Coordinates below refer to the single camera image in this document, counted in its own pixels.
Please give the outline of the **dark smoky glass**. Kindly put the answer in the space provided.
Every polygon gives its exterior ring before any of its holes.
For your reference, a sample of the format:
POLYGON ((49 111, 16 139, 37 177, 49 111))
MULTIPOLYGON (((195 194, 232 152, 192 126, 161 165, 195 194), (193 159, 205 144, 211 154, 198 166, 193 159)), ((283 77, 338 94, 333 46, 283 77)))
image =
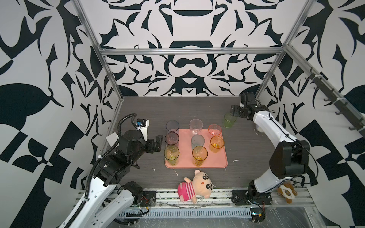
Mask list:
POLYGON ((164 141, 167 146, 173 145, 178 147, 179 139, 180 137, 177 133, 169 132, 165 135, 164 141))

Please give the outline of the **blue-grey tall glass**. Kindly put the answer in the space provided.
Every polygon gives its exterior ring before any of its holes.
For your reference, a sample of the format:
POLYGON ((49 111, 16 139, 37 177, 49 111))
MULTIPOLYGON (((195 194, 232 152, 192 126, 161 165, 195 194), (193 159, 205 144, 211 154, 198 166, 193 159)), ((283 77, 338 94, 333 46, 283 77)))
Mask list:
POLYGON ((176 120, 170 120, 166 123, 165 128, 167 130, 167 133, 179 134, 180 124, 176 120))

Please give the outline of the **white box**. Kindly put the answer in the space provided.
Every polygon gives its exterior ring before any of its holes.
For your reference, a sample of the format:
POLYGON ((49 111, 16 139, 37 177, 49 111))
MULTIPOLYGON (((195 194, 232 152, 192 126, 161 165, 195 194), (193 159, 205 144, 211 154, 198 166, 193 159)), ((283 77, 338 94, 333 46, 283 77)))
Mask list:
POLYGON ((109 143, 110 147, 119 145, 119 136, 117 133, 112 133, 111 135, 106 137, 107 142, 109 143))

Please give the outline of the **teal frosted cup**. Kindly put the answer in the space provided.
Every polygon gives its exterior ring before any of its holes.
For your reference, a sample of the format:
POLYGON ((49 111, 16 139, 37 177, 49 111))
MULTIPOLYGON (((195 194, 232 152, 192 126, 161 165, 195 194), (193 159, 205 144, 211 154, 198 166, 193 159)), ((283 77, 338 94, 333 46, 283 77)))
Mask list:
POLYGON ((193 135, 191 138, 191 146, 194 149, 197 146, 204 146, 205 138, 202 135, 193 135))

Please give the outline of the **tall light green glass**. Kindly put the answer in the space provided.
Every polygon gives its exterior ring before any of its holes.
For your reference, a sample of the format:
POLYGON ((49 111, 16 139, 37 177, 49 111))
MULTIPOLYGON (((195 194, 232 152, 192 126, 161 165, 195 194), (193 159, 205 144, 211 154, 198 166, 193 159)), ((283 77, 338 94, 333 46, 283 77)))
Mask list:
POLYGON ((172 166, 175 166, 180 156, 180 150, 175 145, 168 145, 164 150, 165 160, 172 166))

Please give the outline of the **pink short glass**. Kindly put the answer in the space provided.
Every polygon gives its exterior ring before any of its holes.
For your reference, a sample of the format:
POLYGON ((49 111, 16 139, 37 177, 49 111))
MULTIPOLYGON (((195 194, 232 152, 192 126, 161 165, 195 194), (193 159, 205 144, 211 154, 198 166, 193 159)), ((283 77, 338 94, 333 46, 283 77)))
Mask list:
POLYGON ((211 124, 209 127, 208 127, 208 132, 210 134, 210 137, 214 137, 214 136, 220 136, 221 135, 221 132, 222 132, 222 129, 219 125, 217 124, 211 124))

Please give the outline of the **tall yellow glass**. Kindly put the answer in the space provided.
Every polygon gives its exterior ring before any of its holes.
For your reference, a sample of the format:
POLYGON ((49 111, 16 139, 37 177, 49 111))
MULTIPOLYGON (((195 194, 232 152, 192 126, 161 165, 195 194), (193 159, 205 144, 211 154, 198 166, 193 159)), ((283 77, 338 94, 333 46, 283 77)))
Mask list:
POLYGON ((208 151, 204 146, 197 146, 193 149, 192 155, 195 166, 201 166, 208 157, 208 151))

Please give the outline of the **clear tall glass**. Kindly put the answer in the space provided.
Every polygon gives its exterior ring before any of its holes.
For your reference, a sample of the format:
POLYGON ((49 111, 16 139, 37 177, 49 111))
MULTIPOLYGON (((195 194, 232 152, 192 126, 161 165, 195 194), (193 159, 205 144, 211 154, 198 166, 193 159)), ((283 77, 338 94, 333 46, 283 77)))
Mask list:
POLYGON ((200 119, 193 119, 189 122, 191 135, 198 135, 203 129, 203 122, 200 119))

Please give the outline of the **short amber glass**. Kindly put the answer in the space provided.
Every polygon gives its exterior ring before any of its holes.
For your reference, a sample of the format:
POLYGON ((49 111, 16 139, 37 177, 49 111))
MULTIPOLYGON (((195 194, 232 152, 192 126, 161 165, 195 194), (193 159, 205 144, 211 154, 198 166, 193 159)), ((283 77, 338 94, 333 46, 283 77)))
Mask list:
POLYGON ((210 150, 213 153, 219 152, 225 145, 224 139, 220 136, 213 136, 210 140, 210 150))

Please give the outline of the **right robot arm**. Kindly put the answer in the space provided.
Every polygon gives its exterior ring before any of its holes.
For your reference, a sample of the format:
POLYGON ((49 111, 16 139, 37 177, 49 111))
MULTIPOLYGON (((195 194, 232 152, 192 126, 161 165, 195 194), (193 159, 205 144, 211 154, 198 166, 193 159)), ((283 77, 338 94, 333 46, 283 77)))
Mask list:
POLYGON ((253 121, 259 132, 272 142, 275 150, 269 161, 268 170, 252 180, 244 195, 234 196, 232 201, 240 204, 264 205, 271 201, 271 193, 277 190, 287 203, 292 203, 297 192, 290 181, 309 170, 310 145, 292 136, 262 105, 253 92, 240 95, 240 105, 231 107, 231 116, 253 121))

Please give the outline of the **wall hook rack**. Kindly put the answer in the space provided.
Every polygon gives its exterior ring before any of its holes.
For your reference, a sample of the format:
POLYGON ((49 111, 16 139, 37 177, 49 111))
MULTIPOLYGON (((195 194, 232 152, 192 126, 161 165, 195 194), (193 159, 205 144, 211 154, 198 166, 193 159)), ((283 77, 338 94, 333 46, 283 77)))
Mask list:
POLYGON ((337 112, 335 114, 344 116, 351 123, 352 126, 348 129, 350 131, 357 131, 364 138, 365 117, 323 75, 316 72, 313 67, 310 68, 309 72, 310 74, 306 80, 310 80, 315 85, 314 97, 316 97, 318 91, 321 91, 325 96, 324 102, 336 107, 337 112))

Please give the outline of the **pink plastic tray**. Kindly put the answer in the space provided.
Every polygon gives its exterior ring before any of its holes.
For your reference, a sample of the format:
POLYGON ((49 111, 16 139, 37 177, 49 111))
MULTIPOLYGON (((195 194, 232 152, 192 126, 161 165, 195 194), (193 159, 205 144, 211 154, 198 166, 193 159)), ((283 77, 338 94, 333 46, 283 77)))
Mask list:
POLYGON ((189 129, 179 130, 179 143, 178 148, 180 151, 177 158, 176 165, 171 165, 165 160, 165 166, 169 169, 224 169, 228 165, 225 147, 217 151, 212 151, 211 138, 212 135, 208 132, 208 129, 203 129, 200 133, 204 137, 204 147, 208 151, 208 157, 203 161, 202 165, 196 166, 193 157, 193 148, 191 144, 192 134, 189 129))

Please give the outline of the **small brown plush toy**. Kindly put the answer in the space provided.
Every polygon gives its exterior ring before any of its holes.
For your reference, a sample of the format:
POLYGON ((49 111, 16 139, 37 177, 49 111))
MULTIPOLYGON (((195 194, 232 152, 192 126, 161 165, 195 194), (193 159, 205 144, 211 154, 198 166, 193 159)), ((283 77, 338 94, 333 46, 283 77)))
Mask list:
POLYGON ((280 185, 277 192, 282 196, 288 204, 291 204, 298 193, 295 191, 293 185, 289 182, 285 182, 280 185))

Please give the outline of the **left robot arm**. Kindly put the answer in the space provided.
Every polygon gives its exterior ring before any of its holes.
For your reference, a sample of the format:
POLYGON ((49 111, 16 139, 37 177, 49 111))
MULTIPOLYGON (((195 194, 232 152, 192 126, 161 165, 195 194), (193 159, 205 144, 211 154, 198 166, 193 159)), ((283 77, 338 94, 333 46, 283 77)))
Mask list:
POLYGON ((144 189, 130 181, 110 203, 101 207, 143 154, 161 151, 163 135, 148 139, 146 133, 146 127, 139 127, 106 138, 111 147, 98 157, 87 177, 84 194, 61 223, 62 228, 106 228, 125 209, 140 203, 144 189))

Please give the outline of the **short green glass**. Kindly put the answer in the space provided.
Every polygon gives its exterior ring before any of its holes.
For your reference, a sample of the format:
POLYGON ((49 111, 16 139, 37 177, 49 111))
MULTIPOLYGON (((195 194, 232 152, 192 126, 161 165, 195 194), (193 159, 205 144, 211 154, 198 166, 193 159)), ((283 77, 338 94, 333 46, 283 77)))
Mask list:
POLYGON ((225 114, 224 120, 223 120, 223 126, 225 128, 231 128, 234 126, 236 121, 237 121, 237 117, 232 116, 231 114, 225 114))

